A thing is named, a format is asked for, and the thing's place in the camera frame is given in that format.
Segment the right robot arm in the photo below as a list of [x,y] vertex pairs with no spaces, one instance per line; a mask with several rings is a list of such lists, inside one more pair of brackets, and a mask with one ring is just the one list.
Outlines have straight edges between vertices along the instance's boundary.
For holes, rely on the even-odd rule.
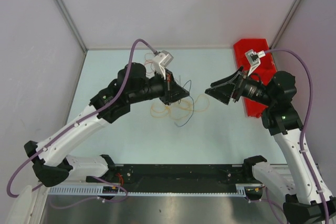
[[335,217],[335,197],[313,161],[304,126],[291,103],[297,92],[295,84],[295,77],[285,71],[277,71],[264,85],[239,68],[211,83],[205,93],[224,104],[244,97],[265,105],[262,124],[280,147],[292,180],[282,177],[262,156],[244,160],[243,179],[249,183],[258,180],[276,195],[289,223],[328,223]]

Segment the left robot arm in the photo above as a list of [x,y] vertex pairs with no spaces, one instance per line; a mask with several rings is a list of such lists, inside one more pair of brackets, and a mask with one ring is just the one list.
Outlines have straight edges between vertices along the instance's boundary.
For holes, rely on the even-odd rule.
[[143,64],[126,65],[72,122],[44,141],[29,141],[24,145],[27,156],[32,158],[36,177],[46,187],[73,177],[85,177],[89,183],[112,181],[117,168],[109,155],[87,158],[71,156],[70,152],[94,132],[129,113],[132,104],[159,99],[170,105],[189,94],[176,83],[169,70],[164,76],[155,73],[148,78]]

